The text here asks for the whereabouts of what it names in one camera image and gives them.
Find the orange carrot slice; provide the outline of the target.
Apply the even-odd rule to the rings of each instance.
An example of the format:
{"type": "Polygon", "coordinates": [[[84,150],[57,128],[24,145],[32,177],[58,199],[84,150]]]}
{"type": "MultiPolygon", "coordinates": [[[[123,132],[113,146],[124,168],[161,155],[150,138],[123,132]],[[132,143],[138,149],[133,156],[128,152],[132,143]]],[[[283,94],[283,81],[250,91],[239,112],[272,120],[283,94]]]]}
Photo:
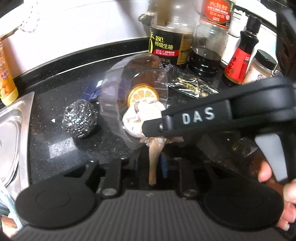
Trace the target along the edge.
{"type": "Polygon", "coordinates": [[[136,85],[128,95],[127,105],[130,107],[132,104],[136,103],[138,100],[144,98],[152,98],[153,100],[159,100],[159,95],[157,91],[147,84],[136,85]]]}

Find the crinkled clear foil wrapper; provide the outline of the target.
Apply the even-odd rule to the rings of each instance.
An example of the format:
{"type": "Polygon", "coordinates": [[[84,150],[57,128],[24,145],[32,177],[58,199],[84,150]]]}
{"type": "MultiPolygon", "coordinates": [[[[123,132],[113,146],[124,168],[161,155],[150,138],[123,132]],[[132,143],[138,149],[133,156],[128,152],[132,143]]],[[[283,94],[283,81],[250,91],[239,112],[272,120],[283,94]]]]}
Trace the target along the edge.
{"type": "Polygon", "coordinates": [[[179,93],[195,99],[218,93],[212,85],[177,66],[168,64],[164,66],[164,69],[168,77],[167,86],[179,93]]]}

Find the steel wool ball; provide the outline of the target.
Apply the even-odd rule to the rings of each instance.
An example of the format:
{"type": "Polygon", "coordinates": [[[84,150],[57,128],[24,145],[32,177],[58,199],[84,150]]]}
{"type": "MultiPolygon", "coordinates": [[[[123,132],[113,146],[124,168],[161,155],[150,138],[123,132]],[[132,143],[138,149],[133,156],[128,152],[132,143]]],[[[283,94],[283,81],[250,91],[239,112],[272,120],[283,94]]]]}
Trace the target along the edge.
{"type": "Polygon", "coordinates": [[[75,138],[85,138],[97,125],[98,111],[90,102],[79,99],[65,108],[61,128],[75,138]]]}

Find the clear glass bowl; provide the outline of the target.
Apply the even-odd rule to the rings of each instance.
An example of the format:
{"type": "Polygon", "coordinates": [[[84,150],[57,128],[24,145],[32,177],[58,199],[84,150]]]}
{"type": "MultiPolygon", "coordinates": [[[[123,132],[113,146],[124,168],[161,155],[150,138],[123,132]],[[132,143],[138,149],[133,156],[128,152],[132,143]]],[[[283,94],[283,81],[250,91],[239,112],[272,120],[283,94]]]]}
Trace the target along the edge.
{"type": "Polygon", "coordinates": [[[141,147],[142,133],[132,133],[140,124],[137,116],[128,117],[141,101],[168,101],[168,78],[160,58],[151,53],[135,54],[113,65],[105,74],[99,95],[100,115],[109,129],[135,150],[141,147]]]}

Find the blue cookie snack packet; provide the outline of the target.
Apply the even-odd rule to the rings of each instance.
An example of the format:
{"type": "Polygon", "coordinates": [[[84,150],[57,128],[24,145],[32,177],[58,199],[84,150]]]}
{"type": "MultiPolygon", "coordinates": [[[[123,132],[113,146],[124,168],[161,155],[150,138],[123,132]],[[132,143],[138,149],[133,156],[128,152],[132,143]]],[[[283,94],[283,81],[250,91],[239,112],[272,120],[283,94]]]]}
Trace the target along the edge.
{"type": "Polygon", "coordinates": [[[91,84],[85,89],[82,94],[82,99],[88,102],[94,102],[98,100],[101,92],[103,80],[94,80],[91,84]]]}

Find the white pepper shaker jar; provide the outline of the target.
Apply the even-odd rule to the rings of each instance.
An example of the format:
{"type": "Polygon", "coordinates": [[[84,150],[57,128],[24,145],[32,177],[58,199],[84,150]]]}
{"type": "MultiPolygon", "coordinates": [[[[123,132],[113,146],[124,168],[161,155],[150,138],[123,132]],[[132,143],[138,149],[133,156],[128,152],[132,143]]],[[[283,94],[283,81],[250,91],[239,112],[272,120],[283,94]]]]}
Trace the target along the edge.
{"type": "Polygon", "coordinates": [[[248,84],[269,78],[276,67],[276,60],[263,50],[258,49],[252,63],[245,74],[242,84],[248,84]]]}

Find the small red label sauce bottle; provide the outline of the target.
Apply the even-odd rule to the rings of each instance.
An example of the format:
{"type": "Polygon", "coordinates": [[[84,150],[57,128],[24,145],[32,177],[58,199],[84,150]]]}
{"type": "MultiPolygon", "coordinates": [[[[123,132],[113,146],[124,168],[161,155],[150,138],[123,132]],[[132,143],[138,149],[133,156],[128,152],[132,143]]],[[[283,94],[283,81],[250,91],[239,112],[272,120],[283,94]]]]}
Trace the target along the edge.
{"type": "Polygon", "coordinates": [[[233,87],[243,83],[251,53],[259,42],[257,34],[260,26],[261,20],[254,15],[249,15],[244,30],[240,32],[239,45],[222,75],[222,81],[227,86],[233,87]]]}

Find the white rice cooker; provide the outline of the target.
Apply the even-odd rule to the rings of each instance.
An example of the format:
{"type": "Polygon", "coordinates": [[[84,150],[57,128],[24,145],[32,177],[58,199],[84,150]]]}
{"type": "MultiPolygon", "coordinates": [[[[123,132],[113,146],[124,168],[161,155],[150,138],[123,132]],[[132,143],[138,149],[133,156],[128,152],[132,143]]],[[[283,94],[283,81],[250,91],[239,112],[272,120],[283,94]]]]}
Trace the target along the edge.
{"type": "Polygon", "coordinates": [[[261,3],[255,1],[251,4],[254,10],[236,3],[233,18],[228,32],[228,41],[222,55],[221,66],[223,68],[230,62],[241,40],[243,30],[250,31],[255,35],[257,43],[253,47],[250,60],[257,50],[262,50],[276,59],[276,13],[267,9],[261,3]]]}

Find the dark vinegar bottle yellow cap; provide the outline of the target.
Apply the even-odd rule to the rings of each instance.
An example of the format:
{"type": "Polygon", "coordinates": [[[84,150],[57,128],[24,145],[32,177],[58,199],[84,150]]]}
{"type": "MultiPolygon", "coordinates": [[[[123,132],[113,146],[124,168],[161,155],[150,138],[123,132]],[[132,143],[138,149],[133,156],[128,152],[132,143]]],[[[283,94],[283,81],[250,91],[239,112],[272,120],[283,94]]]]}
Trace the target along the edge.
{"type": "Polygon", "coordinates": [[[218,72],[228,41],[236,1],[203,1],[188,67],[195,74],[213,77],[218,72]]]}

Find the large soy sauce bottle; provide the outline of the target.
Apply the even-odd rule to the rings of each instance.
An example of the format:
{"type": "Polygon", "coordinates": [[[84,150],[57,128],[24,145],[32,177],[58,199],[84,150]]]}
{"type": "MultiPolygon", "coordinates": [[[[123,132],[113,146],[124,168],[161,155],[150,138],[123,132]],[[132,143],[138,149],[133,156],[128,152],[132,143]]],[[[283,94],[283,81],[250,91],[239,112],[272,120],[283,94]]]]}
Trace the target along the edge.
{"type": "Polygon", "coordinates": [[[196,28],[194,1],[148,1],[138,20],[149,26],[148,51],[162,63],[185,68],[196,28]]]}

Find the stainless steel sink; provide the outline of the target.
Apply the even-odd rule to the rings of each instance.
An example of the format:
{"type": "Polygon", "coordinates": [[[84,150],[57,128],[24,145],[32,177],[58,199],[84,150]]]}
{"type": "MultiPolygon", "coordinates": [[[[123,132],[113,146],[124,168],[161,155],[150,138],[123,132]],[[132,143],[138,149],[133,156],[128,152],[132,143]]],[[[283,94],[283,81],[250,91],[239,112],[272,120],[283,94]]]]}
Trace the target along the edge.
{"type": "Polygon", "coordinates": [[[35,93],[1,108],[1,184],[13,200],[29,187],[29,129],[35,93]]]}

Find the round sink lid cover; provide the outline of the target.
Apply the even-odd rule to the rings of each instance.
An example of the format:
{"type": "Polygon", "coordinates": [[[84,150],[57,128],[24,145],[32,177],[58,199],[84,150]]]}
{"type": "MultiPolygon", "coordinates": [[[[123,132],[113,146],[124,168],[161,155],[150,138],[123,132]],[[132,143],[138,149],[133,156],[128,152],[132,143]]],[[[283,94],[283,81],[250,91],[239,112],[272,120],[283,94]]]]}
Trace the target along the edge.
{"type": "Polygon", "coordinates": [[[22,120],[19,110],[1,115],[1,181],[5,187],[11,183],[18,166],[22,120]]]}

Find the orange dish soap bottle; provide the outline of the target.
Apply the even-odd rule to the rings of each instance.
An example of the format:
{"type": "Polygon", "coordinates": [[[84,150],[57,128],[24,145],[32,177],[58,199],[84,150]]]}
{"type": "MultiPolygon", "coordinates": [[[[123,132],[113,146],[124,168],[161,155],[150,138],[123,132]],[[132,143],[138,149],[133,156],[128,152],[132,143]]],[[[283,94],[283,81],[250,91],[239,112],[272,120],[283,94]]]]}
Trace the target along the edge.
{"type": "Polygon", "coordinates": [[[0,89],[1,101],[5,106],[11,105],[19,96],[17,87],[11,76],[2,41],[0,41],[0,89]]]}

